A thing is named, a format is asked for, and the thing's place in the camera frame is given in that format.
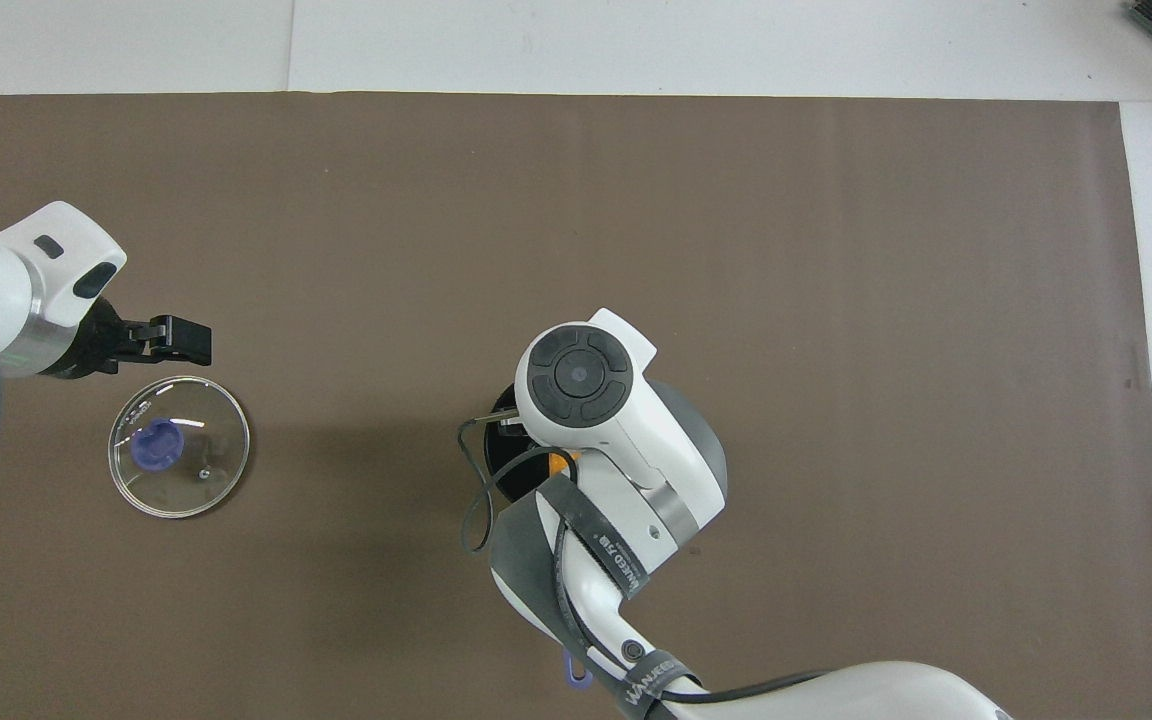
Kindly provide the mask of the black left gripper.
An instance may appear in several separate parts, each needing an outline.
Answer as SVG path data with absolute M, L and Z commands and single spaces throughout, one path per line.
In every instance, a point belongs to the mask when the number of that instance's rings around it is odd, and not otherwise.
M 165 340 L 166 344 L 151 346 Z M 77 381 L 93 373 L 116 374 L 123 363 L 212 364 L 212 329 L 182 316 L 157 314 L 129 323 L 105 297 L 96 297 L 67 350 L 41 376 Z

